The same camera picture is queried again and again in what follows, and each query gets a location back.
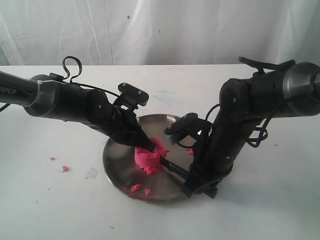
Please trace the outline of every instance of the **metal plate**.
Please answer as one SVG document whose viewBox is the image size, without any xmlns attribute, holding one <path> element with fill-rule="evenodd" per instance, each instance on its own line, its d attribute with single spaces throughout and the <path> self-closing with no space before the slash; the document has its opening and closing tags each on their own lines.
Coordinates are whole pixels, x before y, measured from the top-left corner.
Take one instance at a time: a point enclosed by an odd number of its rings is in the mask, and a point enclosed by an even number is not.
<svg viewBox="0 0 320 240">
<path fill-rule="evenodd" d="M 162 141 L 165 149 L 170 149 L 166 159 L 179 165 L 185 170 L 189 169 L 193 156 L 178 145 L 172 145 L 163 130 L 179 119 L 178 116 L 167 114 L 152 114 L 138 117 L 138 121 L 149 137 L 155 137 Z M 194 140 L 186 137 L 182 144 L 192 145 Z M 134 158 L 135 148 L 114 142 L 111 138 L 107 141 L 103 150 L 103 165 L 110 182 L 123 194 L 132 199 L 145 203 L 166 204 L 185 200 L 188 197 L 180 187 L 184 180 L 175 173 L 169 172 L 165 167 L 158 173 L 147 175 L 139 168 Z M 141 184 L 141 188 L 131 192 L 131 187 Z M 151 194 L 146 195 L 145 189 L 151 189 Z"/>
</svg>

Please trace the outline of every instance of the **piper logo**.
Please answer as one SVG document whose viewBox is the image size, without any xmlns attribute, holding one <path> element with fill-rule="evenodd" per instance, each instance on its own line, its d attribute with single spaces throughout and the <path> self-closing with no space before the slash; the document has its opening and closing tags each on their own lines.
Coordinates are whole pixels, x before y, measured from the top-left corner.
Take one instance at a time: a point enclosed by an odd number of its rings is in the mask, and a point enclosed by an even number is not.
<svg viewBox="0 0 320 240">
<path fill-rule="evenodd" d="M 16 89 L 13 89 L 13 88 L 8 88 L 8 87 L 3 87 L 3 86 L 0 86 L 0 93 L 2 94 L 12 94 L 12 95 L 15 95 L 16 94 Z"/>
</svg>

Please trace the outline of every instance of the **white tabletop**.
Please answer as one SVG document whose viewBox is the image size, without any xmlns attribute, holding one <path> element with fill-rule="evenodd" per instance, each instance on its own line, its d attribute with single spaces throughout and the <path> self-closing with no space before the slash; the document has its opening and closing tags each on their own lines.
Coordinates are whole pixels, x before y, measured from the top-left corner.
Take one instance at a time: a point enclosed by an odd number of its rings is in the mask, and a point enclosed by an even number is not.
<svg viewBox="0 0 320 240">
<path fill-rule="evenodd" d="M 61 66 L 0 66 L 0 71 L 23 78 L 64 73 Z M 249 78 L 253 71 L 240 64 L 84 66 L 77 81 L 115 92 L 122 82 L 145 90 L 150 99 L 138 116 L 196 112 L 203 118 L 225 81 Z M 215 199 L 199 195 L 152 205 L 109 183 L 102 162 L 106 136 L 10 106 L 0 113 L 0 239 L 318 240 L 319 120 L 273 119 L 268 139 L 258 149 L 243 148 Z M 62 166 L 71 171 L 59 172 Z M 85 179 L 91 168 L 96 178 Z"/>
</svg>

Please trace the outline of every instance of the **small pink clay crumb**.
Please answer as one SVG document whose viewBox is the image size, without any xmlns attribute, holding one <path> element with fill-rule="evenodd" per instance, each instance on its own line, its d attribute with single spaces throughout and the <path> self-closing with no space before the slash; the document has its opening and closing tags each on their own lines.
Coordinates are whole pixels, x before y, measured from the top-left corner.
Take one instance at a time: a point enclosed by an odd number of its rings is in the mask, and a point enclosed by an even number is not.
<svg viewBox="0 0 320 240">
<path fill-rule="evenodd" d="M 145 195 L 150 195 L 151 194 L 151 189 L 150 188 L 146 188 L 144 190 Z"/>
<path fill-rule="evenodd" d="M 165 158 L 167 153 L 162 142 L 155 137 L 150 137 L 150 140 L 156 144 L 153 152 L 150 152 L 141 147 L 136 147 L 134 152 L 134 161 L 149 175 L 151 173 L 158 173 L 161 169 L 160 159 Z"/>
<path fill-rule="evenodd" d="M 67 166 L 62 166 L 62 172 L 65 173 L 65 172 L 69 172 L 70 168 L 67 167 Z"/>
<path fill-rule="evenodd" d="M 141 188 L 141 184 L 136 184 L 131 187 L 131 192 L 135 192 Z"/>
<path fill-rule="evenodd" d="M 188 155 L 193 155 L 193 154 L 194 154 L 194 151 L 192 150 L 192 148 L 187 148 L 187 149 L 186 149 L 186 153 L 187 153 Z"/>
</svg>

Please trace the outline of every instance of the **white backdrop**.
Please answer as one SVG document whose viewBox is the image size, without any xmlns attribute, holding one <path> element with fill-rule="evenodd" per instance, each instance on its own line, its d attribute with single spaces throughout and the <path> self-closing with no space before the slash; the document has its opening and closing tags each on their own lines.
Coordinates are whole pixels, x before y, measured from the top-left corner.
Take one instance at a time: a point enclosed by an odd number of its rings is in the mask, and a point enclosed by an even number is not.
<svg viewBox="0 0 320 240">
<path fill-rule="evenodd" d="M 0 65 L 320 65 L 319 0 L 0 0 Z"/>
</svg>

